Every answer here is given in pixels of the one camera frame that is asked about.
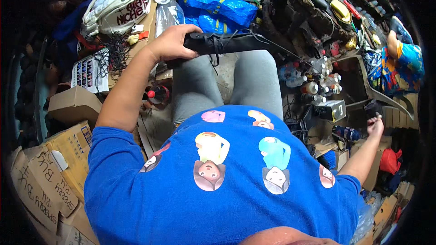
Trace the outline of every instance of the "colorful shirt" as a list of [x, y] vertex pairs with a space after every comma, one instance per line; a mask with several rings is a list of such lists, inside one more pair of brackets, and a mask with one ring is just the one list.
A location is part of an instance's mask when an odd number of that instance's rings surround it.
[[360, 188], [275, 115], [225, 105], [188, 118], [146, 162], [132, 134], [95, 128], [84, 198], [101, 244], [236, 244], [276, 226], [347, 244]]
[[381, 49], [381, 63], [368, 74], [371, 86], [388, 96], [418, 93], [424, 77], [424, 64], [419, 46], [397, 41], [398, 60]]

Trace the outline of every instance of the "cardboard box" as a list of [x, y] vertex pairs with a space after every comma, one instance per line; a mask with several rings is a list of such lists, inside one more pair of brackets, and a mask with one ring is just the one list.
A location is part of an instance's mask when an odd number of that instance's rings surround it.
[[14, 151], [13, 157], [10, 176], [19, 198], [36, 220], [52, 234], [56, 234], [59, 209], [52, 204], [30, 171], [29, 160], [21, 147]]
[[48, 151], [43, 144], [24, 151], [29, 160], [29, 170], [36, 181], [50, 198], [61, 214], [69, 216], [79, 203], [70, 186], [61, 175], [65, 167], [62, 155], [55, 155]]
[[52, 96], [48, 114], [68, 126], [87, 120], [94, 128], [101, 108], [102, 103], [95, 94], [76, 86]]
[[[353, 156], [357, 150], [362, 146], [364, 140], [358, 141], [358, 144], [354, 144], [351, 150], [351, 156]], [[368, 177], [366, 181], [363, 183], [362, 187], [368, 191], [372, 191], [375, 187], [375, 183], [377, 182], [377, 175], [379, 174], [380, 160], [383, 154], [383, 151], [387, 148], [390, 148], [392, 144], [392, 136], [383, 136], [380, 140], [379, 147], [375, 154], [374, 161], [369, 170]]]
[[88, 216], [84, 211], [83, 203], [79, 202], [79, 205], [74, 212], [68, 217], [60, 217], [60, 221], [65, 225], [73, 226], [82, 235], [87, 237], [92, 243], [99, 245], [99, 241], [94, 234], [94, 231], [89, 224]]
[[84, 202], [83, 186], [89, 172], [88, 154], [91, 149], [91, 129], [84, 121], [47, 139], [44, 145], [48, 151], [62, 156], [66, 167], [61, 175], [73, 193]]
[[384, 198], [384, 202], [377, 211], [377, 213], [374, 215], [374, 234], [373, 234], [373, 241], [375, 241], [383, 231], [384, 227], [386, 226], [386, 223], [391, 218], [391, 216], [394, 214], [395, 208], [397, 207], [398, 199], [391, 195], [389, 198]]
[[349, 151], [347, 149], [343, 151], [335, 151], [336, 154], [336, 170], [340, 171], [341, 168], [348, 161]]

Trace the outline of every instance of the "white bag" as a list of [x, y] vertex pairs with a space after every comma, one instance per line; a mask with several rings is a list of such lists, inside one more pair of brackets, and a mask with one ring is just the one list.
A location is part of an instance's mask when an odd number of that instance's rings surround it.
[[[155, 0], [166, 4], [170, 0]], [[129, 32], [150, 12], [150, 0], [93, 0], [82, 18], [81, 34]]]

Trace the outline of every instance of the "yellow object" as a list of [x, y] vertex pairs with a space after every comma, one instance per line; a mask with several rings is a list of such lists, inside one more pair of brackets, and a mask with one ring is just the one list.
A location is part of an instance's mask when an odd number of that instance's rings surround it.
[[351, 23], [352, 14], [344, 3], [340, 2], [339, 0], [332, 0], [330, 6], [337, 18], [346, 24]]
[[127, 41], [129, 42], [129, 45], [133, 45], [139, 41], [139, 34], [130, 35], [127, 38]]
[[347, 50], [353, 50], [356, 48], [356, 46], [357, 46], [357, 38], [356, 36], [354, 36], [350, 39], [350, 41], [348, 41], [348, 43], [345, 45], [345, 48]]
[[374, 43], [376, 45], [381, 46], [382, 42], [380, 41], [380, 38], [377, 35], [373, 34], [372, 35], [372, 40], [374, 41]]
[[84, 202], [83, 186], [89, 172], [88, 154], [91, 149], [91, 129], [84, 121], [55, 134], [44, 143], [47, 149], [59, 151], [68, 167], [61, 172], [74, 194]]

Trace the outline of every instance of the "tangled black wire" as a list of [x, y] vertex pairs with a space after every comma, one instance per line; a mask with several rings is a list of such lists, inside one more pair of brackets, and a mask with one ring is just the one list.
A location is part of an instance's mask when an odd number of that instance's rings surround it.
[[92, 35], [86, 36], [86, 40], [91, 45], [106, 47], [106, 49], [94, 53], [95, 59], [99, 62], [99, 75], [106, 76], [109, 71], [112, 71], [112, 76], [114, 74], [120, 75], [127, 67], [126, 61], [130, 52], [129, 43], [126, 41], [127, 37], [128, 35], [120, 31], [114, 32], [107, 38], [100, 39], [99, 42], [96, 42], [95, 37]]

